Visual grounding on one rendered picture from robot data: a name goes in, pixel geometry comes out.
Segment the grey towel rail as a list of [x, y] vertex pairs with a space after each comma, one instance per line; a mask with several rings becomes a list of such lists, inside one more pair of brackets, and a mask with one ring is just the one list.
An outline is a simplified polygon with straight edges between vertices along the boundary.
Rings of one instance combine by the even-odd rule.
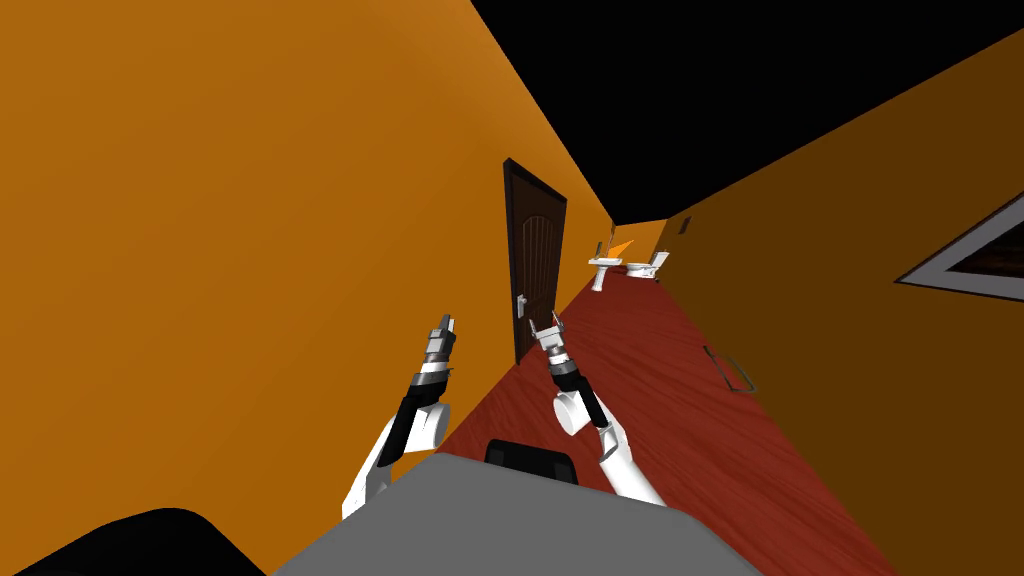
[[733, 358], [720, 356], [710, 345], [702, 345], [702, 349], [728, 390], [743, 394], [757, 393], [756, 384]]

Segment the white toilet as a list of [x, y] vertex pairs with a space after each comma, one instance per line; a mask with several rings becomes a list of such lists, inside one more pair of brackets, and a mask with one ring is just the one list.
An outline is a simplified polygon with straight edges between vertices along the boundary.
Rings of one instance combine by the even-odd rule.
[[655, 252], [651, 260], [643, 263], [631, 262], [626, 265], [628, 277], [641, 279], [655, 279], [658, 270], [662, 268], [669, 253], [667, 251]]

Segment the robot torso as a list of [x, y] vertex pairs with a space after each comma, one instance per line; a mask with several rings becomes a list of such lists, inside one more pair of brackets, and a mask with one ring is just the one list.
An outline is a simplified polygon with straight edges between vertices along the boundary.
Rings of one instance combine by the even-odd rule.
[[762, 576], [694, 518], [438, 453], [273, 576]]

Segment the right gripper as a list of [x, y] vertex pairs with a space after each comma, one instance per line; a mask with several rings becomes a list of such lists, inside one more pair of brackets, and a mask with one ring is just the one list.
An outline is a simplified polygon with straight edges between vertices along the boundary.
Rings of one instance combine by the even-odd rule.
[[528, 324], [532, 338], [535, 338], [544, 351], [549, 365], [560, 365], [569, 362], [571, 359], [565, 349], [563, 338], [565, 326], [558, 314], [552, 310], [552, 326], [542, 331], [537, 331], [532, 319], [528, 319]]

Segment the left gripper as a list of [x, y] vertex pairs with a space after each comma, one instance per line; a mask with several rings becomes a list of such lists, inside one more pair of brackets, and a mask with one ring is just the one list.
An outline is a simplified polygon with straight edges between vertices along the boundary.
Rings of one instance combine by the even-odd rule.
[[456, 335], [454, 334], [455, 319], [443, 315], [437, 329], [433, 329], [428, 337], [425, 351], [424, 366], [446, 366], [450, 361]]

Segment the white pedestal sink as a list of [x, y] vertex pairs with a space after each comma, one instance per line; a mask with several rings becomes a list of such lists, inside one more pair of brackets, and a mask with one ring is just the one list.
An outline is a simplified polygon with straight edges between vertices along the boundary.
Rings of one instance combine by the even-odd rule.
[[624, 247], [625, 244], [604, 246], [602, 243], [598, 243], [598, 250], [594, 257], [589, 260], [589, 263], [596, 268], [596, 273], [591, 284], [592, 291], [601, 292], [603, 290], [607, 272], [611, 268], [616, 268], [622, 263], [622, 258], [618, 255], [624, 250]]

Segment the white framed window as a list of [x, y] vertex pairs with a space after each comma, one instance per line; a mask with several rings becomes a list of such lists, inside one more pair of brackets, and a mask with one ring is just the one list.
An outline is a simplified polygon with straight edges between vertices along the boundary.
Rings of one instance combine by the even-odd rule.
[[1024, 192], [898, 282], [1024, 302]]

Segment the dark brown door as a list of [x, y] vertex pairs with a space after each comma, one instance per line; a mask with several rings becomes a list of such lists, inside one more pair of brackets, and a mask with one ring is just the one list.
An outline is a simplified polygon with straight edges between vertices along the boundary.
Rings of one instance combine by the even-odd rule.
[[[567, 199], [511, 158], [503, 162], [515, 363], [534, 346], [528, 319], [552, 326]], [[516, 297], [528, 299], [516, 316]]]

